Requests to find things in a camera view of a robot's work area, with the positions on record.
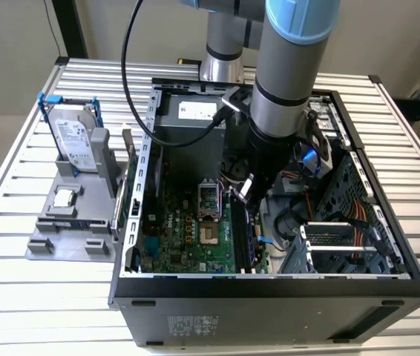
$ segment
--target open computer tower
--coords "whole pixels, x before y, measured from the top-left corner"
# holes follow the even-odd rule
[[[146,124],[188,139],[231,88],[155,79]],[[244,117],[188,148],[143,137],[110,293],[138,346],[360,343],[420,306],[420,267],[340,96],[309,106],[333,169],[307,186],[288,167],[254,216],[228,189]]]

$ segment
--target black cable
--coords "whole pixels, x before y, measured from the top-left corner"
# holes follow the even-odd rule
[[[53,32],[52,23],[51,23],[51,21],[50,21],[50,15],[48,14],[47,0],[43,0],[43,1],[44,1],[44,5],[45,5],[45,12],[47,13],[48,27],[50,28],[50,31],[51,31],[52,36],[53,36],[53,40],[55,41],[56,49],[57,49],[57,50],[59,50],[59,56],[61,57],[61,56],[62,56],[62,52],[61,52],[61,50],[60,50],[59,43],[58,43],[58,41],[56,40],[56,37],[55,37],[55,32]]]
[[[200,141],[203,137],[209,134],[209,132],[216,126],[218,126],[220,123],[216,120],[214,120],[207,128],[198,136],[191,139],[187,142],[166,142],[162,141],[161,139],[155,137],[151,130],[148,129],[148,127],[145,125],[145,123],[141,120],[139,114],[137,113],[136,108],[134,107],[133,100],[131,98],[131,94],[129,93],[129,87],[128,87],[128,78],[126,76],[126,56],[128,54],[128,44],[129,44],[129,37],[131,36],[131,30],[134,25],[134,21],[136,20],[137,13],[139,12],[139,9],[141,7],[142,0],[137,0],[136,4],[134,5],[134,9],[131,13],[131,17],[129,18],[128,26],[126,27],[126,32],[124,35],[124,40],[122,42],[122,49],[121,49],[121,78],[122,78],[122,86],[124,89],[124,94],[126,96],[126,100],[129,104],[129,108],[131,109],[131,112],[134,115],[134,118],[136,119],[139,126],[142,128],[142,130],[155,142],[162,146],[168,146],[173,148],[180,148],[185,146],[193,145],[195,142]]]
[[[286,215],[289,215],[298,225],[303,225],[307,223],[306,219],[304,219],[301,215],[299,215],[293,210],[295,205],[301,202],[303,199],[304,199],[304,196],[302,195],[298,197],[294,197],[289,203],[289,206],[283,208],[278,213],[278,215],[276,215],[275,219],[272,222],[272,228],[275,231],[276,236],[278,236],[278,238],[281,238],[282,240],[288,240],[288,241],[292,241],[295,238],[295,234],[284,234],[279,229],[279,226],[278,226],[279,220],[281,220]]]
[[[273,247],[276,248],[279,252],[286,252],[286,250],[283,250],[282,248],[277,247],[275,243],[268,243],[268,244],[273,245]]]

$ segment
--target white wall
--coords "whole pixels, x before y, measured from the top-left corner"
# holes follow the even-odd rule
[[[62,39],[47,0],[60,44]],[[118,60],[133,0],[76,0],[92,57]],[[206,17],[178,0],[146,0],[128,59],[176,62],[201,59]],[[0,114],[26,114],[57,57],[41,0],[0,0]],[[246,64],[257,53],[245,51]],[[377,73],[394,94],[420,77],[420,0],[343,0],[321,69]]]
[[[0,114],[28,113],[57,56],[42,0],[0,0]]]

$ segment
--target wire bundle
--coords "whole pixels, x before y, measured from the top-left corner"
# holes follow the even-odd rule
[[[357,199],[353,200],[353,204],[350,208],[348,217],[355,220],[363,220],[364,222],[367,221],[367,214],[365,213],[365,209]],[[359,231],[357,228],[354,228],[354,246],[361,247],[363,245],[363,240],[364,233]],[[353,254],[352,257],[357,258],[358,254]]]

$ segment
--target metal case frame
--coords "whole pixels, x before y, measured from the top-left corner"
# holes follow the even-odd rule
[[[220,92],[233,85],[153,80],[146,125],[152,129],[160,103],[160,88],[201,93]],[[355,127],[335,91],[329,95],[350,137],[352,151],[374,193],[404,256],[410,280],[304,279],[242,274],[233,276],[160,275],[153,278],[127,270],[139,256],[137,240],[150,139],[145,136],[134,183],[135,214],[128,219],[123,251],[117,255],[110,303],[116,303],[138,346],[360,343],[420,306],[420,267],[364,152]],[[126,257],[131,262],[126,266]]]

